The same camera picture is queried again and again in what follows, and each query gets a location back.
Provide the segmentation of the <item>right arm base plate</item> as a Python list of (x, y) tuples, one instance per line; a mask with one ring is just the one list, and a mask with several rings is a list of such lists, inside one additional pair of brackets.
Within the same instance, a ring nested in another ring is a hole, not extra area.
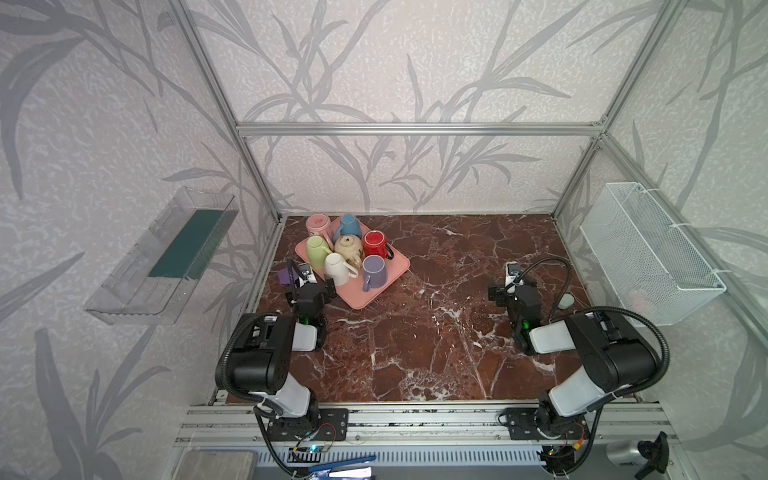
[(559, 419), (550, 424), (539, 418), (537, 408), (507, 408), (496, 416), (496, 421), (507, 430), (511, 440), (569, 443), (583, 441), (589, 433), (583, 416)]

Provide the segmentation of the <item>beige teapot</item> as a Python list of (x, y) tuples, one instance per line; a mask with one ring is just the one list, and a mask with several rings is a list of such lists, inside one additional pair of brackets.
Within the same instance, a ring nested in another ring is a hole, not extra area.
[(356, 269), (362, 267), (364, 247), (362, 240), (356, 235), (343, 235), (335, 241), (335, 252), (339, 253), (347, 263)]

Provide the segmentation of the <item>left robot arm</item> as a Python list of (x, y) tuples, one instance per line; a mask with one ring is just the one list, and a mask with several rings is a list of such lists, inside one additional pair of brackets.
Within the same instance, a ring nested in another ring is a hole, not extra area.
[(287, 313), (246, 313), (240, 317), (219, 358), (215, 383), (228, 394), (254, 404), (259, 420), (291, 428), (316, 429), (316, 395), (290, 373), (295, 352), (322, 349), (327, 337), (324, 308), (336, 298), (335, 283), (313, 283), (289, 259)]

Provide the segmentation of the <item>red mug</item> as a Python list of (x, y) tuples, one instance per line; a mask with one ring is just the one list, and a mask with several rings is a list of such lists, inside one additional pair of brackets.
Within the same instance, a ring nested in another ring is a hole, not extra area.
[(363, 236), (365, 256), (376, 255), (386, 260), (394, 258), (394, 252), (389, 245), (386, 235), (380, 230), (370, 230)]

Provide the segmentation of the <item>pale green soap bar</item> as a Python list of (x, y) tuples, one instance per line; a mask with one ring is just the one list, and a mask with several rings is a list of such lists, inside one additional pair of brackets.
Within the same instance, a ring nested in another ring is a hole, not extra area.
[(574, 306), (575, 298), (570, 294), (564, 294), (558, 302), (557, 308), (560, 310), (567, 310)]

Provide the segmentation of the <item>purple spatula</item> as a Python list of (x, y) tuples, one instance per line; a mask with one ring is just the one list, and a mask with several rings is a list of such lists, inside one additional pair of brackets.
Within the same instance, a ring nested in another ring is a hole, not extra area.
[(282, 268), (278, 272), (278, 279), (283, 286), (292, 286), (297, 280), (297, 275), (289, 268)]

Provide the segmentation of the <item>lavender mug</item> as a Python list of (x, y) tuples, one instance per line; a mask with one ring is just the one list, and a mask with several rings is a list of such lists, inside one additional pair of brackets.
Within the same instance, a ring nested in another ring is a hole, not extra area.
[(373, 289), (383, 288), (388, 282), (388, 273), (386, 262), (383, 257), (379, 255), (368, 255), (365, 257), (363, 264), (363, 286), (364, 292), (369, 292)]

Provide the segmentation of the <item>blue handled tool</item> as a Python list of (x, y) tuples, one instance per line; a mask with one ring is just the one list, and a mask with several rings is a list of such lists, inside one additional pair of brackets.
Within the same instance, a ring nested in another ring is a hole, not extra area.
[(371, 464), (376, 455), (318, 464), (309, 468), (309, 479), (313, 480), (370, 480), (375, 477)]

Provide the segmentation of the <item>silver black clamp device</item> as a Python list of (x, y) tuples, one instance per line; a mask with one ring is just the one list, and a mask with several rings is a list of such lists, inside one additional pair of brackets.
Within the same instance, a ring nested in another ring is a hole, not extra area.
[(654, 440), (629, 439), (606, 446), (608, 460), (616, 466), (632, 466), (638, 470), (634, 478), (642, 480), (653, 473), (665, 474), (670, 460), (668, 435), (660, 431)]

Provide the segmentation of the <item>pink mug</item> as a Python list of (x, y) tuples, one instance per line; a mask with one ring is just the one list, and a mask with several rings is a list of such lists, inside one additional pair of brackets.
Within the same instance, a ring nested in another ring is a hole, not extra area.
[(333, 243), (331, 239), (332, 228), (331, 220), (325, 214), (314, 214), (308, 217), (305, 221), (305, 227), (310, 236), (320, 236), (329, 245)]

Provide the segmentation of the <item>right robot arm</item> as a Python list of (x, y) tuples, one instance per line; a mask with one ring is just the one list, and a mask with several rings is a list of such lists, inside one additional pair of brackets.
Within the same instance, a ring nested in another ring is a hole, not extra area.
[[(559, 263), (566, 280), (547, 319), (541, 315), (543, 299), (528, 274), (545, 263)], [(570, 433), (589, 412), (616, 398), (645, 390), (666, 374), (671, 353), (659, 328), (642, 315), (624, 308), (595, 306), (557, 316), (572, 281), (573, 268), (552, 256), (522, 268), (504, 267), (505, 281), (488, 287), (488, 299), (506, 310), (516, 347), (528, 356), (575, 352), (581, 366), (561, 384), (538, 399), (531, 414), (508, 416), (511, 432), (559, 439)]]

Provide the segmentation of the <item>clear plastic wall shelf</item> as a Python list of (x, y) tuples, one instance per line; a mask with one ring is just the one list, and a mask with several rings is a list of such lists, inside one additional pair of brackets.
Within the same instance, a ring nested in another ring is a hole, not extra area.
[(177, 190), (85, 303), (108, 325), (172, 325), (239, 213), (230, 193)]

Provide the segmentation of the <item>light green mug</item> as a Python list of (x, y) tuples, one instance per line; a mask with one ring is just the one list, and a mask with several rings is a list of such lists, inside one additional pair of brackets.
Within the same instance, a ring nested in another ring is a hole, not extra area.
[(307, 258), (310, 266), (316, 270), (323, 270), (326, 258), (332, 253), (327, 241), (321, 235), (312, 235), (306, 242)]

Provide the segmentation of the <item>white mug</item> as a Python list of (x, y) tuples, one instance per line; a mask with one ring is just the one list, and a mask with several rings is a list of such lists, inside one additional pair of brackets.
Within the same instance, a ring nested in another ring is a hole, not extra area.
[(336, 287), (340, 287), (358, 278), (359, 272), (339, 253), (331, 253), (325, 260), (324, 275), (326, 280), (330, 279)]

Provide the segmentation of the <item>blue mug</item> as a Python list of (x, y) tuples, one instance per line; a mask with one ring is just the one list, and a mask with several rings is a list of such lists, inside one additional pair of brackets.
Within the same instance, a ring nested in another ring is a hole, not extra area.
[(352, 214), (344, 214), (339, 218), (339, 225), (334, 233), (333, 241), (336, 242), (339, 238), (348, 235), (356, 236), (358, 238), (363, 237), (360, 223)]

